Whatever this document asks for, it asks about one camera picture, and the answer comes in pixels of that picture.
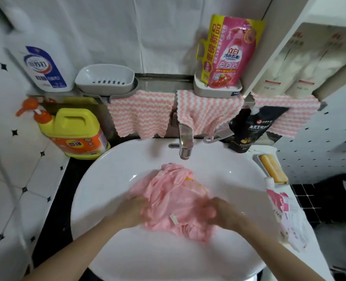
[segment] white soap dish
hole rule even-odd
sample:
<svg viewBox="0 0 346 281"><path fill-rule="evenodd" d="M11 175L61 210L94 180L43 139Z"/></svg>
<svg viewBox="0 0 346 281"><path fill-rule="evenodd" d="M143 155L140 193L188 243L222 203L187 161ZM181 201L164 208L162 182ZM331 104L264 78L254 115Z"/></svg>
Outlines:
<svg viewBox="0 0 346 281"><path fill-rule="evenodd" d="M134 71L115 64L93 64L82 68L75 83L86 94L127 94L133 89Z"/></svg>
<svg viewBox="0 0 346 281"><path fill-rule="evenodd" d="M200 80L200 74L196 73L194 78L194 92L200 97L214 97L214 98L231 98L240 94L242 90L242 83L239 80L236 86L213 89L208 87Z"/></svg>

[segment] white countertop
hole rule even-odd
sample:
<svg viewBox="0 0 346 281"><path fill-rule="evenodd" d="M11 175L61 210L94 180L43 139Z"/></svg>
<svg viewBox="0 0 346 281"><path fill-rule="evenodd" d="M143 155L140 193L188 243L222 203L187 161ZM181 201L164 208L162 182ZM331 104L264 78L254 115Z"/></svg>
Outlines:
<svg viewBox="0 0 346 281"><path fill-rule="evenodd" d="M273 154L277 159L276 155L277 149L273 146L266 145L253 145L250 147L249 151L246 153L246 156L249 160L252 160L252 157L257 154ZM286 185L279 187L275 190L276 192L285 192L290 198L294 199L297 203L297 199L291 189L291 186ZM284 244L284 246L295 254L300 260L306 263L310 268L315 270L322 278L326 281L334 281L333 276L330 273L329 266L326 263L326 260L320 250L319 243L317 241L316 235L312 227L308 227L308 237L309 243L305 250L301 253L294 250L290 245ZM277 279L270 273L269 269L264 269L262 281L276 281Z"/></svg>

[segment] hand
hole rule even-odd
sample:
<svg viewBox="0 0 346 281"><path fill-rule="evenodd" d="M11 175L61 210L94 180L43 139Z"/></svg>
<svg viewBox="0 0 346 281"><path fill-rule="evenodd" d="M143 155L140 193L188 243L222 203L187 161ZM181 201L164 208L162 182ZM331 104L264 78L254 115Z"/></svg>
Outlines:
<svg viewBox="0 0 346 281"><path fill-rule="evenodd" d="M208 224L218 225L221 228L239 233L248 223L246 216L221 198L214 197L209 200L205 206L213 207L216 210L216 216L208 219Z"/></svg>
<svg viewBox="0 0 346 281"><path fill-rule="evenodd" d="M142 216L142 210L149 206L146 198L135 196L132 199L124 200L113 216L120 221L123 229L132 228L149 220Z"/></svg>

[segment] white toiletry bottle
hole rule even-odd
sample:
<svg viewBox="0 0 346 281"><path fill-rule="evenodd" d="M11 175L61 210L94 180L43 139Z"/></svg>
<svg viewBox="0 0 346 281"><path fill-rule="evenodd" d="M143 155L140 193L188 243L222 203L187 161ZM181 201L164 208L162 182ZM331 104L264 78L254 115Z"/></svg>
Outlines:
<svg viewBox="0 0 346 281"><path fill-rule="evenodd" d="M71 91L76 71L58 35L46 24L34 26L18 7L4 11L15 28L5 45L34 83L46 92Z"/></svg>

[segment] sink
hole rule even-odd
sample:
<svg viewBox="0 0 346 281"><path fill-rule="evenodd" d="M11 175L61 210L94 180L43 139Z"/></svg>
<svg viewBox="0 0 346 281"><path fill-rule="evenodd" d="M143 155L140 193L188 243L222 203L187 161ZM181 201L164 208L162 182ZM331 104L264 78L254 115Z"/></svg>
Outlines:
<svg viewBox="0 0 346 281"><path fill-rule="evenodd" d="M107 151L83 176L72 204L73 239L114 212L129 188L166 163L191 169L212 196L226 199L255 220L271 236L278 236L264 184L264 172L245 154L223 143L194 140L189 160L168 147L178 139L132 140ZM217 228L202 244L143 226L117 233L89 268L104 281L113 280L246 280L265 267L253 248L237 233Z"/></svg>

